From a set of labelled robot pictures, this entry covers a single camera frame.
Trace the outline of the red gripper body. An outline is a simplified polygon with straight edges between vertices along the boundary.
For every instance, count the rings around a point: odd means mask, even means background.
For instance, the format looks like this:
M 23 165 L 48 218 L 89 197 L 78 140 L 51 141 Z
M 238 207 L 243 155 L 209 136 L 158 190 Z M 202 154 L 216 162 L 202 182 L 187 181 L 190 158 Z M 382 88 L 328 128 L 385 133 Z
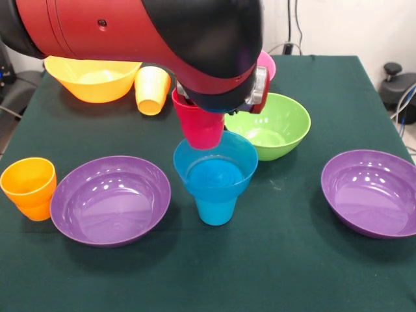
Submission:
M 193 103 L 211 113 L 231 113 L 244 111 L 259 114 L 265 106 L 270 85 L 269 71 L 256 66 L 251 74 L 236 88 L 221 94 L 202 94 L 185 88 L 179 81 L 177 93 L 185 98 L 185 103 Z

